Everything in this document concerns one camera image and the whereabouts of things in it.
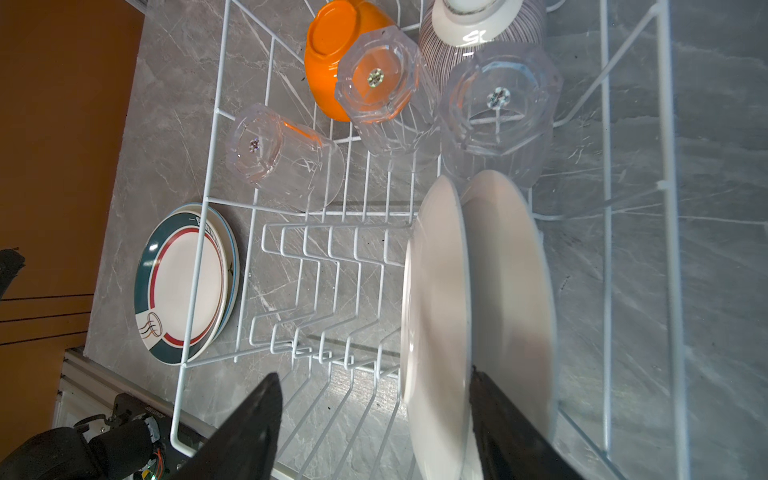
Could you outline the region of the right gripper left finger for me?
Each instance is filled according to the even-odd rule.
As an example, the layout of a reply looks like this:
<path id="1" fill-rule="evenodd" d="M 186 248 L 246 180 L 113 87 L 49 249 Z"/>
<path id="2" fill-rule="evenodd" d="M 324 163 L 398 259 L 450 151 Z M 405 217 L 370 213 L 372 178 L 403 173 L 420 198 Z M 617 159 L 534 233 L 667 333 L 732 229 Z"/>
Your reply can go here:
<path id="1" fill-rule="evenodd" d="M 277 373 L 268 374 L 174 479 L 269 479 L 283 413 Z"/>

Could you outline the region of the green red rimmed plate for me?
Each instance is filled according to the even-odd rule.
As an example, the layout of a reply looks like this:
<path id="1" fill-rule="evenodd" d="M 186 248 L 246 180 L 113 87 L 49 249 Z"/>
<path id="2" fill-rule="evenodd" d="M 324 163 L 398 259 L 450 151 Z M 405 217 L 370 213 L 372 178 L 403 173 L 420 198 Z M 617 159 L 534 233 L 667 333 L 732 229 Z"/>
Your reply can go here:
<path id="1" fill-rule="evenodd" d="M 158 361 L 178 365 L 191 331 L 190 360 L 220 333 L 232 309 L 236 275 L 232 238 L 221 216 L 206 215 L 202 251 L 197 251 L 201 206 L 170 213 L 144 246 L 134 282 L 138 334 Z"/>

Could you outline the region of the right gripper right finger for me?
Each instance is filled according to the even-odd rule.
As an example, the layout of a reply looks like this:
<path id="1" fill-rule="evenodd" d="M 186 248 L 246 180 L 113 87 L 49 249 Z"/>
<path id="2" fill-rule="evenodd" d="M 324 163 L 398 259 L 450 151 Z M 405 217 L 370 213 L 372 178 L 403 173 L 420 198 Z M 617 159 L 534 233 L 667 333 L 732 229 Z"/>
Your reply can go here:
<path id="1" fill-rule="evenodd" d="M 485 479 L 580 479 L 484 372 L 472 371 L 473 434 Z"/>

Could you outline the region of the plain white plate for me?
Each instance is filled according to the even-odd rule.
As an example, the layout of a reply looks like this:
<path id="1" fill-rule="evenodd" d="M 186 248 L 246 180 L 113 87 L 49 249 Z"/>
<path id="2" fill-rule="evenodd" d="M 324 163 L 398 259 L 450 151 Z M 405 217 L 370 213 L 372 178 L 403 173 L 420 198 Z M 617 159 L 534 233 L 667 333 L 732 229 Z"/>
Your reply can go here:
<path id="1" fill-rule="evenodd" d="M 461 197 L 472 294 L 472 357 L 547 440 L 557 422 L 554 294 L 543 241 L 526 201 L 485 170 Z"/>

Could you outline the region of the dark green rimmed plate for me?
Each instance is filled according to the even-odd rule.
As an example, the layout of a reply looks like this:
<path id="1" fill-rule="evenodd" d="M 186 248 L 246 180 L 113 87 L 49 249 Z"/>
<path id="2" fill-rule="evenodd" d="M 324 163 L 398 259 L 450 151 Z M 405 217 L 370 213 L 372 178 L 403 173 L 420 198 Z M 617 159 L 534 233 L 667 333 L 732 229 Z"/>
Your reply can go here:
<path id="1" fill-rule="evenodd" d="M 425 479 L 458 479 L 468 426 L 471 295 L 466 230 L 454 183 L 424 197 L 406 247 L 401 394 Z"/>

